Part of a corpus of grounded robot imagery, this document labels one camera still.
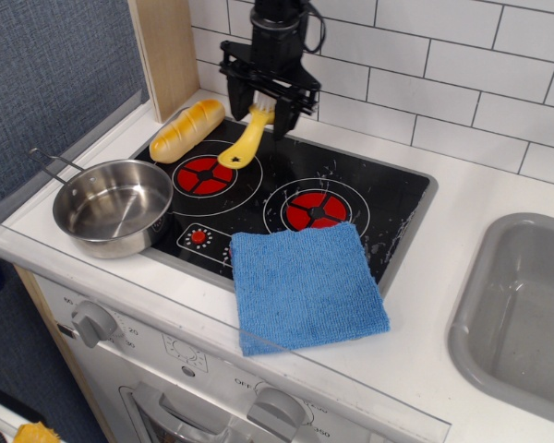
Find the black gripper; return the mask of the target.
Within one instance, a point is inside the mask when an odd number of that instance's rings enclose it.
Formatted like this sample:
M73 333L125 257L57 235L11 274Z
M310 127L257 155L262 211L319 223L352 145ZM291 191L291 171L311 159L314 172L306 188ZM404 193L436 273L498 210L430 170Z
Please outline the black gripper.
M320 84L302 65L307 24L307 18L281 23L253 18L250 44L221 43L220 71L227 78L233 118L241 121L249 114L257 92L269 95L276 100L274 140L283 139L299 114L312 114L318 104Z

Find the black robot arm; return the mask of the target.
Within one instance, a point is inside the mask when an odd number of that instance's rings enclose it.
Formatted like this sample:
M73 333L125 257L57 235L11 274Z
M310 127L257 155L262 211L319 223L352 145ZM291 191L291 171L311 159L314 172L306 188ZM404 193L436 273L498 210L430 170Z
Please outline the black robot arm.
M240 121L254 97L275 100L273 138L280 140L295 128L300 114L311 115L321 88L302 65L311 16L322 19L309 1L256 1L250 11L252 42L221 43L220 72L226 76L232 116Z

